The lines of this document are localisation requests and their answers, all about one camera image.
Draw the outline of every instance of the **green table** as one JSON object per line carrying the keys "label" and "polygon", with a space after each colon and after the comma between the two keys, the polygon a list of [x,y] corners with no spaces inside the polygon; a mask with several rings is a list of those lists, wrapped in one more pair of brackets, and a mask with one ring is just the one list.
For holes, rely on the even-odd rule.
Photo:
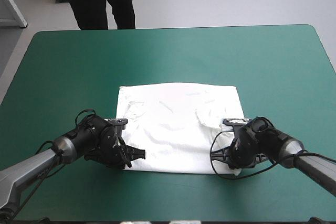
{"label": "green table", "polygon": [[[162,82],[236,86],[246,117],[266,116],[335,157],[336,77],[311,26],[51,31],[35,35],[0,107],[0,169],[71,129],[82,109],[114,117],[119,86]],[[335,206],[295,169],[226,181],[81,159],[46,180],[18,219],[335,220]]]}

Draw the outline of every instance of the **black pants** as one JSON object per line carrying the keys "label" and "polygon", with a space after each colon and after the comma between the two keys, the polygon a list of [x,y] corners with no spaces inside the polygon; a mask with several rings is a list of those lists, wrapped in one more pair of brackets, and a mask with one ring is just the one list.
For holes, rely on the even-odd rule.
{"label": "black pants", "polygon": [[[68,0],[81,30],[108,29],[106,0]],[[107,0],[118,29],[135,29],[133,0]]]}

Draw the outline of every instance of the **robotic arm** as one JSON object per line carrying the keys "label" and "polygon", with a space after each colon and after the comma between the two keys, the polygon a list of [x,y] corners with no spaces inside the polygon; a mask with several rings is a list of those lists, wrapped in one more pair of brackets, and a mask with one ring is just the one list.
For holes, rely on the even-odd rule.
{"label": "robotic arm", "polygon": [[300,170],[336,196],[335,160],[307,152],[301,141],[279,131],[268,119],[224,119],[222,130],[233,131],[234,140],[226,148],[211,149],[211,162],[220,161],[234,169],[253,168],[270,160],[274,165]]}
{"label": "robotic arm", "polygon": [[[93,113],[77,124],[78,116],[84,112]],[[23,190],[60,164],[71,164],[84,156],[85,160],[124,169],[125,165],[132,166],[131,161],[145,158],[145,150],[126,145],[121,137],[127,119],[104,120],[94,110],[84,110],[79,115],[76,127],[50,142],[51,149],[0,171],[0,223],[13,218]]]}

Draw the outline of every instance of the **folded white cloth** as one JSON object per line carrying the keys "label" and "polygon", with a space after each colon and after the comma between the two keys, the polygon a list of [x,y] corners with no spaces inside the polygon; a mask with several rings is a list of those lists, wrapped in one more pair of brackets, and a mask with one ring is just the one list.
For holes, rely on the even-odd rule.
{"label": "folded white cloth", "polygon": [[[128,145],[146,150],[131,170],[213,173],[209,149],[222,118],[244,118],[235,87],[197,83],[163,83],[120,87],[117,118],[129,120],[123,131]],[[213,150],[228,146],[223,133]],[[219,173],[239,174],[214,161]]]}

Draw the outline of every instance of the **gray floor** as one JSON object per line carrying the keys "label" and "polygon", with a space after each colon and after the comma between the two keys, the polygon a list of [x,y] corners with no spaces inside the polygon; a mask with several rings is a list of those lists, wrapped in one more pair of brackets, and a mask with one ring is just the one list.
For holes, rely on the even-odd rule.
{"label": "gray floor", "polygon": [[[56,4],[52,0],[15,2],[28,27],[22,30],[19,40],[15,36],[9,38],[10,30],[0,29],[0,51],[6,51],[7,58],[10,44],[16,44],[0,77],[0,101],[36,32],[78,29],[68,3]],[[310,24],[315,27],[336,69],[335,3],[336,0],[134,0],[134,9],[137,28]],[[116,28],[111,15],[109,26]]]}

